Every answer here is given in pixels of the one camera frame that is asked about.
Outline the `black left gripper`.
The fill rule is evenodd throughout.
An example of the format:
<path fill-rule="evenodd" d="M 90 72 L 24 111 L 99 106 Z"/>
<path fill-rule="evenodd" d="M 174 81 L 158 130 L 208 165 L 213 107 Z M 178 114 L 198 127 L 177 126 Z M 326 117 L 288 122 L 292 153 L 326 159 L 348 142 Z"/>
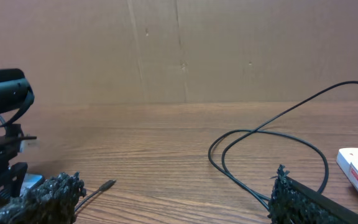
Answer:
<path fill-rule="evenodd" d="M 19 124 L 9 125 L 6 134 L 0 136 L 0 206 L 9 203 L 11 198 L 20 196 L 28 168 L 25 162 L 10 166 L 9 161 L 20 153 L 23 141 L 36 139 L 35 136 L 25 136 Z"/>

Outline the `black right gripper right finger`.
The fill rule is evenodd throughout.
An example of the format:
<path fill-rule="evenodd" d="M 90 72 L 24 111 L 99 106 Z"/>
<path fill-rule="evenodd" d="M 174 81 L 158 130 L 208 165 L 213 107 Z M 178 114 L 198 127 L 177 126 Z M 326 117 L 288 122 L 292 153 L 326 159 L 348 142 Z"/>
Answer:
<path fill-rule="evenodd" d="M 358 224 L 358 214 L 288 176 L 280 165 L 268 202 L 274 224 Z"/>

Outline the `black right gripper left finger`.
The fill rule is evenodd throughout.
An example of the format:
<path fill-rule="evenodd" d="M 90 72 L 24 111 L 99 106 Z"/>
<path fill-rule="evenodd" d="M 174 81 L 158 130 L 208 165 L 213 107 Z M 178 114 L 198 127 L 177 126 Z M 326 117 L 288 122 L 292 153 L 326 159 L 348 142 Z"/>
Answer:
<path fill-rule="evenodd" d="M 40 186 L 11 198 L 0 208 L 0 224 L 72 224 L 76 221 L 75 206 L 86 195 L 80 173 L 60 173 Z"/>

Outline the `white-screen smartphone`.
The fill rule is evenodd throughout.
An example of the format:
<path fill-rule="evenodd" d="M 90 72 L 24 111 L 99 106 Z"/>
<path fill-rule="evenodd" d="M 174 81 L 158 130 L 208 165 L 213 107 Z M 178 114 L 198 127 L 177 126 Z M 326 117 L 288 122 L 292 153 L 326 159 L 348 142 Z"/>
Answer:
<path fill-rule="evenodd" d="M 34 189 L 45 182 L 45 177 L 40 174 L 26 174 L 22 183 L 20 195 L 23 195 L 25 190 Z"/>

